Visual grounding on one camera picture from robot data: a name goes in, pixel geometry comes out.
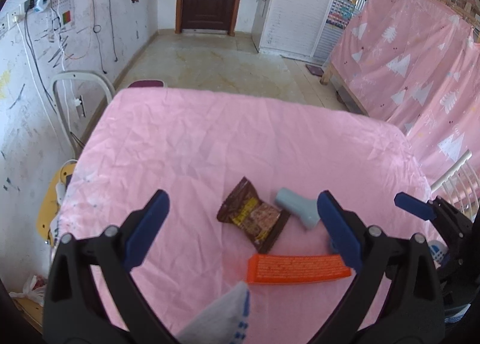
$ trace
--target orange package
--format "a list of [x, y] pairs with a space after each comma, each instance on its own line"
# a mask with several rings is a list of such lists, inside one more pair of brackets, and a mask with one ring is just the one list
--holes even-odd
[[340, 255], [253, 255], [248, 261], [248, 284], [301, 284], [333, 281], [352, 275]]

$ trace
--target electrical socket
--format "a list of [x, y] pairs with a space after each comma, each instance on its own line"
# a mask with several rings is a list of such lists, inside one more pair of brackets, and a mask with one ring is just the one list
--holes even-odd
[[35, 0], [25, 0], [23, 4], [20, 4], [20, 14], [25, 15], [25, 12], [33, 10], [35, 7]]
[[83, 105], [83, 96], [80, 95], [78, 98], [75, 98], [75, 107], [79, 118], [87, 118], [85, 114], [85, 106]]
[[6, 16], [0, 18], [0, 37], [8, 31], [8, 19]]
[[19, 5], [15, 10], [8, 13], [8, 30], [12, 29], [17, 25], [14, 19], [16, 16], [22, 18], [19, 22], [21, 22], [23, 20], [23, 16], [25, 16], [21, 13], [21, 5]]

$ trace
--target white wardrobe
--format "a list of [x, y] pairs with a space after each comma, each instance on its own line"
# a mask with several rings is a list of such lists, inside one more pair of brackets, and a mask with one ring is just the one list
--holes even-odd
[[[334, 0], [259, 0], [252, 38], [260, 53], [322, 64], [342, 30], [326, 23]], [[358, 0], [356, 13], [363, 7]]]

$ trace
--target pink curtain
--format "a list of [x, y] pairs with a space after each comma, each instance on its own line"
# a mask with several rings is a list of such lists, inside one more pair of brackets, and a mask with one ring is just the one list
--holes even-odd
[[430, 183], [470, 149], [480, 170], [480, 45], [436, 0], [368, 0], [332, 64], [369, 116], [408, 137]]

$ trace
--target white cloth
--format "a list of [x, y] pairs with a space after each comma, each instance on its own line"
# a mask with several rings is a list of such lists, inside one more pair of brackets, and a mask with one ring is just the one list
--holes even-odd
[[248, 329], [250, 292], [239, 282], [202, 311], [178, 335], [181, 344], [240, 344]]

